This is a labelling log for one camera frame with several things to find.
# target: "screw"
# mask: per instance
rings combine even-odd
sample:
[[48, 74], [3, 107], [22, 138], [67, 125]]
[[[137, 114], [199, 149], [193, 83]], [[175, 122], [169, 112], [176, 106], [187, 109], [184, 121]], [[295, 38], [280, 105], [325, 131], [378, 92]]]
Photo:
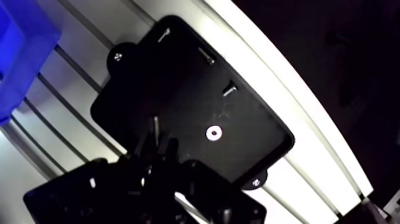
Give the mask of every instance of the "screw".
[[229, 94], [231, 94], [233, 91], [237, 91], [237, 87], [236, 86], [232, 86], [231, 88], [229, 88], [226, 92], [223, 93], [223, 96], [226, 97]]
[[212, 59], [203, 49], [201, 49], [201, 48], [197, 48], [197, 49], [198, 49], [198, 50], [200, 51], [200, 53], [205, 57], [205, 59], [207, 60], [207, 62], [208, 62], [209, 65], [212, 65], [212, 64], [215, 63], [215, 60]]
[[259, 179], [256, 179], [253, 181], [253, 186], [259, 186], [261, 184], [261, 181]]
[[163, 41], [163, 39], [168, 36], [169, 34], [171, 34], [171, 30], [170, 28], [167, 28], [164, 33], [162, 34], [162, 36], [159, 38], [159, 40], [157, 41], [158, 43], [161, 43], [161, 41]]
[[114, 60], [121, 61], [121, 59], [122, 59], [122, 54], [116, 53], [115, 56], [114, 56]]

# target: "black mounting plate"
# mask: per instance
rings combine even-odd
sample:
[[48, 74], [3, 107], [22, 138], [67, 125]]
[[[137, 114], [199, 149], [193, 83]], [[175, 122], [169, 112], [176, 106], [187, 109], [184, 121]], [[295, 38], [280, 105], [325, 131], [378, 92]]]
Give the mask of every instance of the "black mounting plate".
[[[109, 68], [112, 78], [91, 108], [94, 121], [127, 150], [157, 115], [161, 131], [179, 140], [181, 162], [202, 161], [244, 186], [292, 148], [286, 125], [181, 18], [163, 18], [132, 49], [120, 58], [123, 69]], [[217, 141], [206, 137], [211, 126], [222, 129]]]

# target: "dark background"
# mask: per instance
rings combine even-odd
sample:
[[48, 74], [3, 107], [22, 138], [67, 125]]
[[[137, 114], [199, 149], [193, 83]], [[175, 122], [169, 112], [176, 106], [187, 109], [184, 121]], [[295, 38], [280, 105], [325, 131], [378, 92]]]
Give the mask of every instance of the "dark background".
[[400, 1], [234, 2], [320, 100], [383, 207], [400, 188]]

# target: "blue object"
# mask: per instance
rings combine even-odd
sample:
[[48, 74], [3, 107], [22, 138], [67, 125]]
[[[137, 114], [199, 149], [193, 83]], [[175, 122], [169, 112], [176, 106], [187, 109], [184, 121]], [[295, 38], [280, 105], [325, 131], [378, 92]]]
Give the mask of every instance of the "blue object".
[[0, 126], [21, 104], [60, 36], [34, 0], [0, 0]]

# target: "white washer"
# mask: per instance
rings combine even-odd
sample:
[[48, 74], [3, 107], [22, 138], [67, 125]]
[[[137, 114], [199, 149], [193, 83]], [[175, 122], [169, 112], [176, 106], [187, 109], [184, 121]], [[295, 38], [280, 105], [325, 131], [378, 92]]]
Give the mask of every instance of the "white washer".
[[222, 128], [217, 125], [213, 125], [205, 131], [205, 136], [210, 141], [217, 141], [222, 137]]

